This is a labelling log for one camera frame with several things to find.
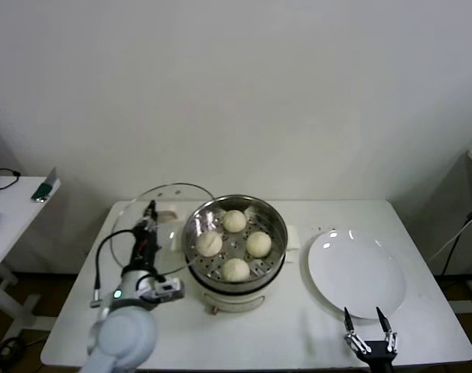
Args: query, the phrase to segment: steamed bun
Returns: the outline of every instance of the steamed bun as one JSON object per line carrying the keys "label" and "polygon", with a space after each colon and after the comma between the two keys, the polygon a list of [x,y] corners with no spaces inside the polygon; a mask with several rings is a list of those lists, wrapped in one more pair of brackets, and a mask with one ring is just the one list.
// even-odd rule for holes
{"label": "steamed bun", "polygon": [[196,250],[201,256],[218,254],[222,245],[222,237],[216,231],[206,231],[196,239]]}
{"label": "steamed bun", "polygon": [[272,247],[272,240],[267,233],[253,232],[246,241],[246,250],[255,258],[267,256]]}
{"label": "steamed bun", "polygon": [[229,259],[222,267],[222,276],[225,281],[241,282],[250,277],[250,266],[242,259]]}
{"label": "steamed bun", "polygon": [[223,215],[222,223],[227,232],[241,232],[246,227],[246,216],[239,210],[227,211]]}

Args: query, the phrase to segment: wooden floor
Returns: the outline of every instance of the wooden floor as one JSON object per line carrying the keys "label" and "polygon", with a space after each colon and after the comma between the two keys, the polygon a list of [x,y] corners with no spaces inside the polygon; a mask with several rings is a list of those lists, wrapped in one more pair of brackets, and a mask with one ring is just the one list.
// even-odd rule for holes
{"label": "wooden floor", "polygon": [[[48,275],[19,275],[20,282],[14,287],[8,288],[8,293],[18,302],[23,303],[26,297],[32,293],[42,295],[42,299],[34,310],[37,315],[58,316],[65,299],[72,288],[75,277],[73,276],[48,276]],[[446,290],[449,300],[462,300],[470,298],[470,292],[465,285],[454,285]],[[472,342],[472,315],[460,315],[459,321],[466,330]],[[11,319],[0,311],[0,342],[4,333],[9,328]],[[27,342],[43,339],[47,333],[24,331],[22,338]],[[9,369],[10,373],[69,373],[76,369],[56,368],[43,366],[40,363],[40,352],[44,343],[37,343],[27,347],[21,361]],[[472,373],[472,361],[464,364],[440,365],[428,368],[418,368],[424,373]]]}

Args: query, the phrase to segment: perforated steamer tray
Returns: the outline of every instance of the perforated steamer tray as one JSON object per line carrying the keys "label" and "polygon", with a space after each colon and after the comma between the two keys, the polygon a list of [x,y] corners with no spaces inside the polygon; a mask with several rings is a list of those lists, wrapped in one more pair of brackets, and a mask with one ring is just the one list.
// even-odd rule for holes
{"label": "perforated steamer tray", "polygon": [[[227,232],[222,225],[223,215],[239,210],[246,215],[246,227],[241,232]],[[196,239],[206,231],[222,235],[222,250],[215,256],[203,257],[196,250]],[[270,253],[261,259],[246,251],[246,241],[253,232],[265,232],[272,240]],[[215,198],[200,206],[184,227],[183,246],[186,261],[194,277],[205,287],[225,295],[242,295],[257,291],[269,284],[284,263],[288,232],[281,215],[267,202],[255,197],[229,195]],[[223,264],[232,258],[245,260],[250,267],[250,278],[232,283],[222,277]]]}

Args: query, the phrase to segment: empty plate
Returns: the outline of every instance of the empty plate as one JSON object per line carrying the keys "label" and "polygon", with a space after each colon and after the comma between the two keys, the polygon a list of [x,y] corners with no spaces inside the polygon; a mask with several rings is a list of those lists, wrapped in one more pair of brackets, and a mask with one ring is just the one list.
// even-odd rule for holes
{"label": "empty plate", "polygon": [[397,311],[405,298],[404,272],[389,243],[359,231],[331,231],[310,247],[308,268],[320,293],[339,309],[377,319]]}

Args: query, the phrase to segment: power cord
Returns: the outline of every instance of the power cord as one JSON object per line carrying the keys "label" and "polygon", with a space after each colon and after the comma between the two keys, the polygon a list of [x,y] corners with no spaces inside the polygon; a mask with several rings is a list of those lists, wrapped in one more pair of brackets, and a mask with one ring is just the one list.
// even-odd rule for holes
{"label": "power cord", "polygon": [[[137,282],[135,282],[135,291],[139,290],[139,286],[141,285],[141,282],[143,280],[145,280],[146,278],[159,278],[159,275],[157,274],[145,274],[144,276],[140,277]],[[161,276],[160,280],[162,280],[161,282],[165,282],[165,278],[163,276]]]}
{"label": "power cord", "polygon": [[1,186],[0,190],[8,189],[9,187],[18,183],[19,178],[21,177],[21,173],[19,173],[18,171],[15,171],[14,169],[1,168],[0,171],[10,171],[10,173],[12,173],[12,175],[16,178],[13,182],[9,183],[8,185]]}
{"label": "power cord", "polygon": [[[3,340],[0,344],[0,373],[9,373],[8,368],[13,366],[15,363],[23,358],[23,353],[27,347],[35,344],[43,343],[47,340],[47,336],[44,336],[38,340],[34,340],[29,343],[25,343],[20,337],[8,338]],[[39,371],[44,365],[41,364],[36,371]]]}
{"label": "power cord", "polygon": [[467,281],[467,280],[454,281],[454,282],[452,282],[452,283],[447,284],[446,286],[444,286],[441,290],[442,290],[442,291],[445,291],[446,289],[451,288],[453,285],[457,285],[457,284],[459,284],[459,283],[461,283],[461,282],[463,282],[463,281]]}
{"label": "power cord", "polygon": [[456,248],[456,244],[459,242],[460,240],[460,236],[462,235],[463,231],[465,231],[467,229],[467,227],[469,227],[469,225],[472,224],[472,211],[467,215],[467,219],[466,221],[464,222],[462,228],[451,238],[449,239],[443,246],[441,249],[439,249],[433,256],[431,256],[431,258],[429,258],[429,261],[432,261],[434,260],[450,243],[452,243],[453,241],[455,241],[453,243],[453,246],[452,246],[452,249],[450,250],[450,253],[448,255],[448,257],[446,258],[446,262],[445,262],[445,266],[443,268],[443,271],[442,271],[442,275],[445,274],[446,272],[446,269],[448,268],[448,265],[449,265],[449,262],[450,260],[452,259],[452,255],[453,255],[453,252],[455,251],[455,248]]}
{"label": "power cord", "polygon": [[116,235],[123,235],[124,233],[131,233],[134,235],[134,231],[131,229],[123,229],[120,231],[116,231],[111,233],[110,235],[106,236],[103,241],[99,244],[99,247],[97,248],[96,251],[96,279],[94,281],[94,291],[98,291],[101,289],[101,276],[100,276],[100,271],[99,271],[99,255],[101,254],[101,249],[103,248],[104,244],[108,242],[110,239],[112,239]]}

